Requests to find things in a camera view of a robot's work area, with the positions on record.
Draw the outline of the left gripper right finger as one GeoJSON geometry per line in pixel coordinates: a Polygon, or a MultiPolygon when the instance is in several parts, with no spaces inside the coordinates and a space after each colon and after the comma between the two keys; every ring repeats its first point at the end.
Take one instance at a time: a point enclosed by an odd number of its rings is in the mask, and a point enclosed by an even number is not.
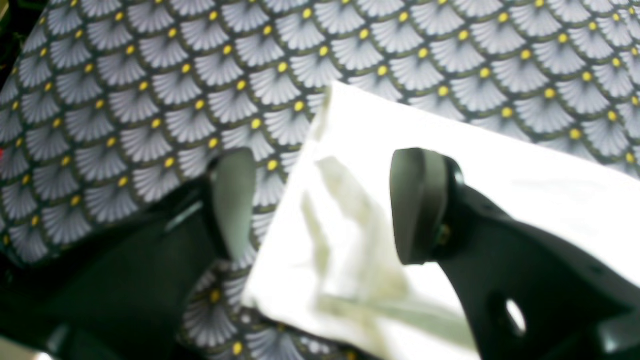
{"type": "Polygon", "coordinates": [[[403,265],[438,264],[483,360],[637,360],[639,288],[507,215],[453,158],[396,150],[391,218],[403,265]]]}

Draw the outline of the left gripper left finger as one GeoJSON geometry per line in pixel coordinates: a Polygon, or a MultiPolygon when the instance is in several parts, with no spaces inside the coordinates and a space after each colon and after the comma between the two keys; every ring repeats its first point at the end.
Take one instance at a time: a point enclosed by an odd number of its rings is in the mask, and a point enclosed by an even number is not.
{"type": "Polygon", "coordinates": [[[168,360],[195,287],[250,246],[249,148],[35,269],[1,262],[1,337],[55,360],[168,360]]]}

